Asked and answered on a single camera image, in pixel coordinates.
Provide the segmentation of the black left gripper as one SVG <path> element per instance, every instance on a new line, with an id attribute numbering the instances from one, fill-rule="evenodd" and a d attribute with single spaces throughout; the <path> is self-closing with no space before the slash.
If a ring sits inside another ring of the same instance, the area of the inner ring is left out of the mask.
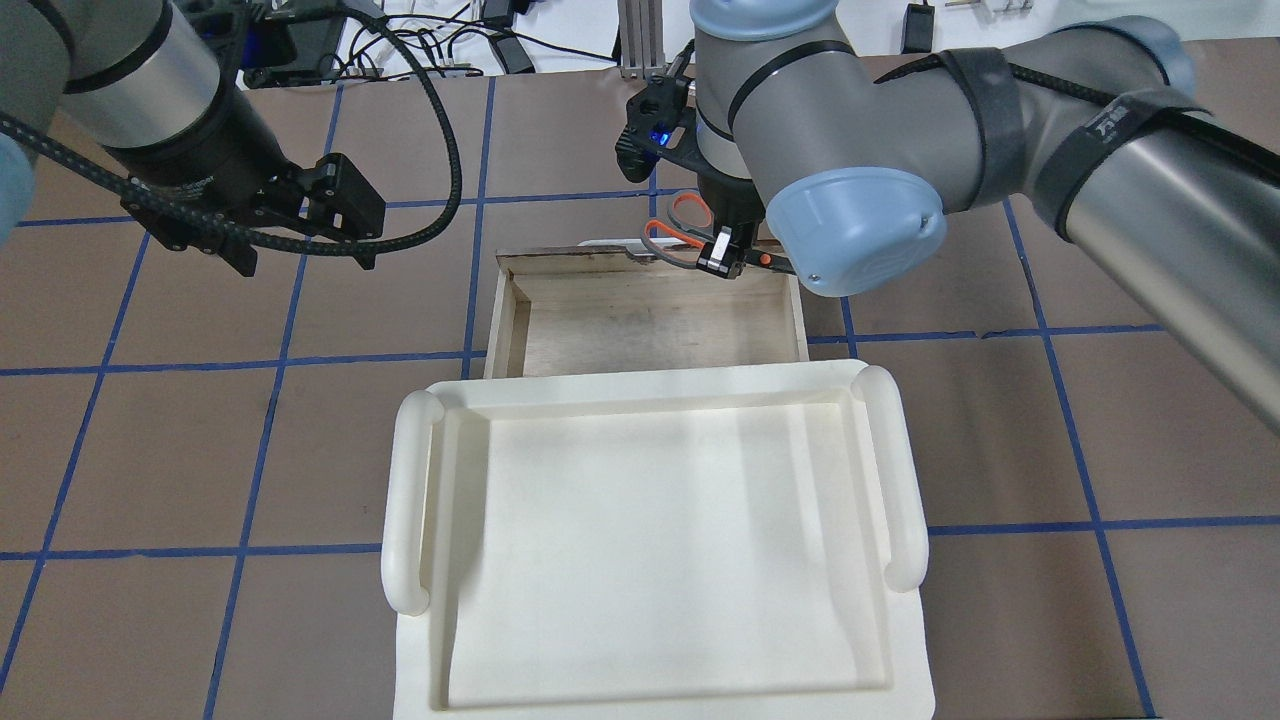
<path id="1" fill-rule="evenodd" d="M 169 174 L 151 188 L 251 229 L 287 229 L 339 245 L 374 241 L 383 232 L 387 214 L 385 200 L 340 152 L 323 156 L 310 169 L 279 152 L 251 152 L 183 182 Z M 219 238 L 134 201 L 125 201 L 125 211 L 170 251 L 197 249 L 220 258 L 243 277 L 256 272 L 259 255 L 247 242 Z"/>

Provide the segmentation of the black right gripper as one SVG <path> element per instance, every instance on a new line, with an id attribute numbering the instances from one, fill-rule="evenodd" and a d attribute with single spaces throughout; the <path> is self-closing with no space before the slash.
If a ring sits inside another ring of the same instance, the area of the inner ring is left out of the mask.
<path id="1" fill-rule="evenodd" d="M 710 240 L 698 254 L 698 270 L 721 279 L 742 273 L 742 249 L 754 246 L 765 222 L 765 204 L 750 179 L 719 172 L 700 174 L 700 196 L 710 210 Z"/>

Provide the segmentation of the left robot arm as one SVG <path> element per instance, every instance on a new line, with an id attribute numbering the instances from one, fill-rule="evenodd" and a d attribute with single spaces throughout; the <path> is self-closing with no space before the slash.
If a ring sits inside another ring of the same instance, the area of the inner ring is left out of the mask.
<path id="1" fill-rule="evenodd" d="M 164 249 L 244 277 L 259 251 L 375 266 L 387 204 L 344 155 L 292 161 L 237 83 L 242 45 L 202 35 L 178 1 L 5 1 L 3 233 L 46 159 L 119 197 Z"/>

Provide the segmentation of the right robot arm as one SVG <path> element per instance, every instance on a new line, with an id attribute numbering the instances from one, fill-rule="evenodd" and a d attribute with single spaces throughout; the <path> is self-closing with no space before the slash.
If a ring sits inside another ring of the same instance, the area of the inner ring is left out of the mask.
<path id="1" fill-rule="evenodd" d="M 918 266 L 946 217 L 1015 193 L 1277 425 L 1277 154 L 1194 99 L 1142 15 L 868 76 L 833 1 L 694 1 L 700 138 L 744 173 L 800 282 L 851 296 Z"/>

